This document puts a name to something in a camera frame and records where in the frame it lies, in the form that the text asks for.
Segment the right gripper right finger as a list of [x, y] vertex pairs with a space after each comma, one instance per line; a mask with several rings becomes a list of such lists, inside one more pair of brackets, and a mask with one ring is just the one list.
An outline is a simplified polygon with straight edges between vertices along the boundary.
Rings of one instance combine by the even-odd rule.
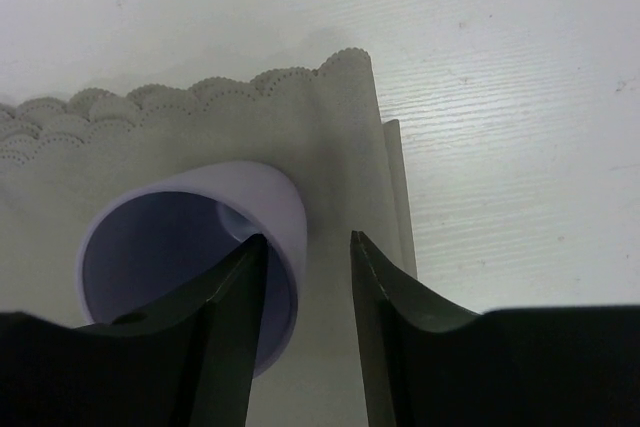
[[362, 231], [350, 238], [351, 282], [368, 423], [427, 426], [450, 395], [430, 343], [478, 315], [397, 267]]

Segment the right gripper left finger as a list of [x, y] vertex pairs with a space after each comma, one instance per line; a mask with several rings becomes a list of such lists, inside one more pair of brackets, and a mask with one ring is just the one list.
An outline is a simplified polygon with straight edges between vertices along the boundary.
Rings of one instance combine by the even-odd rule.
[[241, 426], [266, 292], [268, 245], [253, 235], [172, 292], [91, 340], [77, 426]]

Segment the lilac plastic cup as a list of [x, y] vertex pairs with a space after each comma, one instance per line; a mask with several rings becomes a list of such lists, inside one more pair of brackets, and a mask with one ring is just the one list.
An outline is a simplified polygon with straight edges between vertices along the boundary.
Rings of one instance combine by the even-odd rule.
[[110, 323], [201, 275], [254, 234], [268, 241], [254, 368], [261, 375], [291, 339], [308, 244], [298, 190], [269, 165], [207, 165], [111, 201], [90, 223], [77, 255], [85, 315]]

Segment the grey cloth placemat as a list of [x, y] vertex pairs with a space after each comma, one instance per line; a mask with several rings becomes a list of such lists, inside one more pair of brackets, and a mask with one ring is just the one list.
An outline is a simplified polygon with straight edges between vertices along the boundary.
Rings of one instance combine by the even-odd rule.
[[90, 88], [3, 105], [1, 307], [80, 325], [73, 263], [96, 214], [133, 189], [232, 160], [286, 174], [309, 229], [293, 338], [255, 381], [247, 422], [363, 426], [350, 234], [366, 233], [409, 272], [416, 261], [399, 124], [381, 119], [360, 49], [249, 82], [148, 84], [124, 96]]

